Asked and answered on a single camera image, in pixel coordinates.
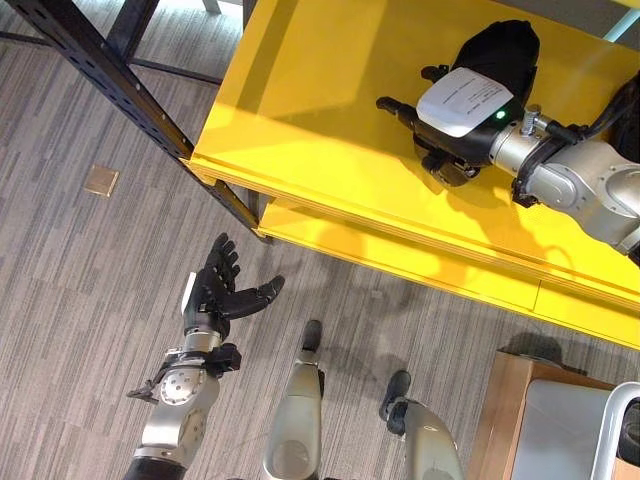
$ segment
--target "black metal frame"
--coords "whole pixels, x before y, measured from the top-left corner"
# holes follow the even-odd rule
[[[181,158],[191,157],[193,144],[128,66],[128,63],[144,65],[144,61],[136,61],[132,58],[158,0],[126,0],[106,39],[72,0],[7,0],[7,2],[48,40],[47,43],[50,46],[69,60],[183,170],[202,185],[236,219],[256,233],[257,215],[247,208],[226,183],[218,180],[212,186],[206,185],[180,161]],[[24,39],[20,38],[23,36],[13,34],[2,36],[13,37],[16,40]],[[39,39],[34,40],[33,43],[42,42]],[[177,71],[180,69],[165,67],[167,67],[165,70],[176,70],[172,73],[185,74],[184,71]],[[213,80],[212,83],[218,83],[219,79],[202,78],[202,80]]]

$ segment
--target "black object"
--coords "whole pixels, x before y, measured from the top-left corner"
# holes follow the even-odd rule
[[[316,352],[322,340],[322,323],[318,320],[309,320],[302,333],[302,349]]]
[[[235,278],[240,267],[235,244],[226,233],[213,244],[205,266],[196,275],[184,312],[185,335],[195,328],[210,328],[224,340],[229,335],[230,320],[246,317],[266,308],[284,285],[280,275],[258,287],[236,292]]]
[[[622,418],[618,456],[625,462],[640,467],[640,399],[636,399],[627,408]]]
[[[168,460],[136,457],[131,461],[124,480],[182,480],[187,469]]]
[[[191,157],[193,144],[127,65],[157,0],[127,0],[106,39],[72,0],[7,2],[180,168],[255,233],[257,216],[226,183],[218,180],[206,185],[179,160]]]
[[[391,404],[393,404],[397,398],[404,397],[409,391],[410,386],[411,375],[406,370],[398,370],[391,376],[389,383],[387,384],[387,390],[384,394],[384,398],[380,404],[380,408],[378,409],[378,415],[383,421],[387,422],[391,419],[391,411],[389,410],[389,407],[391,407]]]
[[[624,95],[629,109],[611,127],[609,143],[627,160],[640,163],[640,76],[623,85],[616,96]]]
[[[404,425],[404,417],[407,414],[407,407],[409,404],[407,402],[398,402],[393,406],[393,409],[389,413],[389,418],[387,419],[387,430],[389,430],[394,435],[404,435],[405,433],[405,425]]]
[[[629,250],[629,259],[640,267],[640,242],[636,243],[635,246]]]
[[[113,23],[107,43],[125,63],[129,63],[159,0],[125,0]]]
[[[461,138],[451,137],[420,121],[414,107],[390,97],[376,102],[380,109],[397,116],[414,132],[416,152],[422,166],[442,183],[463,185],[491,165],[489,151],[498,133],[523,116],[533,86],[540,41],[529,22],[509,20],[496,22],[469,39],[460,49],[451,69],[465,67],[489,77],[504,86],[514,97],[503,105],[504,113],[492,115]],[[448,73],[446,65],[428,66],[421,75],[438,81]]]
[[[204,368],[209,375],[220,378],[226,372],[240,370],[242,355],[233,343],[214,348],[204,357]]]

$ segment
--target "silver joint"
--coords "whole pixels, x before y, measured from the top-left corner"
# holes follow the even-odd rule
[[[524,117],[522,117],[522,127],[520,128],[521,135],[533,135],[536,130],[536,119],[540,116],[540,105],[534,103],[528,105],[524,109]]]

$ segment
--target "black cable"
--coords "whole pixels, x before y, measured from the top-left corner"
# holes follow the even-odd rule
[[[596,120],[581,133],[585,139],[608,129],[640,99],[640,73],[622,85]]]

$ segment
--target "gray carpet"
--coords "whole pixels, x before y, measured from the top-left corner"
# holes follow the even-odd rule
[[[215,89],[136,71],[196,139]],[[450,426],[465,465],[494,351],[515,335],[554,337],[565,363],[596,378],[638,378],[639,352],[258,242],[44,47],[0,41],[0,106],[3,480],[122,477],[150,413],[124,394],[180,344],[184,281],[222,231],[238,244],[240,288],[278,272],[287,284],[264,313],[233,323],[242,370],[222,379],[188,479],[261,478],[269,424],[310,318],[325,326],[322,473],[343,480],[402,478],[403,444],[376,413],[401,366],[414,375],[411,395]],[[121,171],[110,199],[82,190],[92,163]]]

